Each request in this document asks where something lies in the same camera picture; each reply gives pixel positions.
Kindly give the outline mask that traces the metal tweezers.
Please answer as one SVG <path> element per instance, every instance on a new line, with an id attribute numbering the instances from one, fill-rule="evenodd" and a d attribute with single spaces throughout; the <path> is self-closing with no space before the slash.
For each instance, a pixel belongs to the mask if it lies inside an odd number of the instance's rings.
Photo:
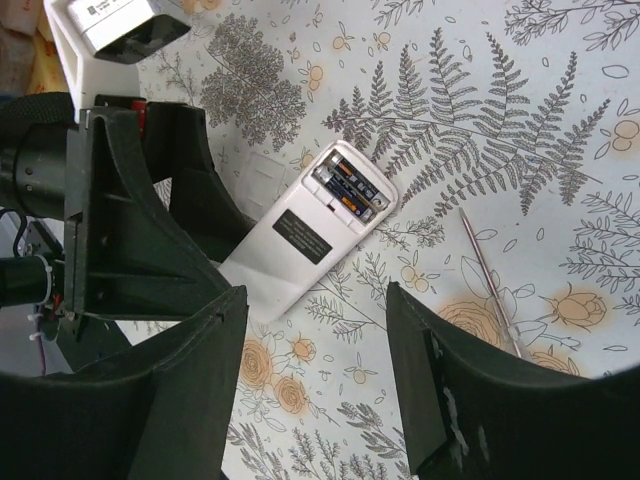
<path id="1" fill-rule="evenodd" d="M 468 236 L 468 239 L 471 243 L 472 249 L 474 251 L 474 254 L 476 256 L 476 259 L 481 267 L 481 270 L 483 272 L 483 276 L 485 278 L 487 287 L 489 289 L 490 295 L 494 301 L 494 310 L 496 312 L 496 316 L 499 320 L 499 322 L 501 323 L 505 338 L 511 343 L 511 347 L 512 347 L 512 351 L 513 354 L 520 358 L 523 359 L 524 355 L 523 355 L 523 350 L 522 347 L 520 346 L 520 342 L 518 340 L 518 338 L 511 332 L 510 328 L 511 328 L 511 321 L 507 316 L 507 312 L 506 309 L 502 303 L 501 297 L 499 295 L 498 289 L 496 287 L 496 284 L 493 280 L 493 277 L 491 275 L 491 270 L 489 269 L 489 266 L 484 258 L 484 255 L 481 251 L 480 245 L 475 237 L 475 233 L 474 230 L 472 228 L 471 222 L 468 218 L 468 216 L 466 215 L 464 209 L 462 207 L 458 208 L 458 212 L 459 212 L 459 216 L 461 219 L 461 222 L 464 226 L 464 229 L 466 231 L 466 234 Z"/>

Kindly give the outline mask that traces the black battery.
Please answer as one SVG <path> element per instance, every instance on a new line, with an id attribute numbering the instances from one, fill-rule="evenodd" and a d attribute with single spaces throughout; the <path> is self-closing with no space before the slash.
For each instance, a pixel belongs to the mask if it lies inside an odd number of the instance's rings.
<path id="1" fill-rule="evenodd" d="M 313 176 L 362 223 L 369 223 L 374 217 L 373 209 L 362 200 L 339 174 L 325 167 L 316 167 Z"/>
<path id="2" fill-rule="evenodd" d="M 390 200 L 371 180 L 360 172 L 340 153 L 332 153 L 330 164 L 334 171 L 343 178 L 356 196 L 376 210 L 384 210 Z"/>

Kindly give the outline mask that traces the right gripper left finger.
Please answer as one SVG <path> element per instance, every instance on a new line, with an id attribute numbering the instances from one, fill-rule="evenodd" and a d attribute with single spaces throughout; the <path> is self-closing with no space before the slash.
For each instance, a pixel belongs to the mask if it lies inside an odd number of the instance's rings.
<path id="1" fill-rule="evenodd" d="M 75 373 L 1 377 L 5 479 L 219 479 L 244 287 Z"/>

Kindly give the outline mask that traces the white battery cover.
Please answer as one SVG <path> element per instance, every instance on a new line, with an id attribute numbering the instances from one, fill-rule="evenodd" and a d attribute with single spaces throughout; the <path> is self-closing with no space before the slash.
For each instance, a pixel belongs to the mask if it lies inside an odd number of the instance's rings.
<path id="1" fill-rule="evenodd" d="M 259 221 L 279 197 L 285 173 L 283 164 L 251 153 L 235 185 L 235 200 L 240 211 L 251 220 Z"/>

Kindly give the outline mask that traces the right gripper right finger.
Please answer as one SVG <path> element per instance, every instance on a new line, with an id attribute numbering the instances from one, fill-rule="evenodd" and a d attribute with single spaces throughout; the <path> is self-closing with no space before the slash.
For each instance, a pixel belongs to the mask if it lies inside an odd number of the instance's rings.
<path id="1" fill-rule="evenodd" d="M 387 335 L 410 472 L 421 479 L 635 479 L 639 371 L 585 379 L 451 325 L 399 284 Z"/>

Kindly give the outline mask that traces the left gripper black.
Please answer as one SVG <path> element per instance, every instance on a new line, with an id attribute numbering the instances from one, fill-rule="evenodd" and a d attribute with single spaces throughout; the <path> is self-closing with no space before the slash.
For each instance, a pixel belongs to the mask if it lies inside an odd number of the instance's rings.
<path id="1" fill-rule="evenodd" d="M 229 289 L 152 181 L 144 119 L 97 107 L 78 126 L 66 92 L 1 103 L 1 206 L 64 220 L 64 302 L 84 317 L 184 320 Z"/>

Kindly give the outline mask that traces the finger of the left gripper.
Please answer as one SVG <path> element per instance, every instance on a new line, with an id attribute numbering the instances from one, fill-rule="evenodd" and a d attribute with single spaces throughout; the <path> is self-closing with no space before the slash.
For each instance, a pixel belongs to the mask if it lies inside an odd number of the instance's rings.
<path id="1" fill-rule="evenodd" d="M 252 225 L 215 170 L 205 112 L 182 103 L 147 103 L 142 146 L 152 181 L 171 181 L 173 219 L 210 260 L 226 260 Z"/>

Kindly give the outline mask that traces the white slim remote control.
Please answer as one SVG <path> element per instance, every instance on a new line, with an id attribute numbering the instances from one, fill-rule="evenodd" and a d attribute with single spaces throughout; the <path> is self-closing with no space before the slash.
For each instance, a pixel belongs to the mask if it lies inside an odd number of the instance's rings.
<path id="1" fill-rule="evenodd" d="M 331 154 L 340 153 L 390 200 L 364 224 L 314 176 L 316 167 L 336 173 Z M 219 271 L 247 291 L 250 320 L 281 318 L 328 271 L 350 253 L 397 206 L 396 187 L 355 146 L 336 140 L 282 194 L 222 262 Z"/>

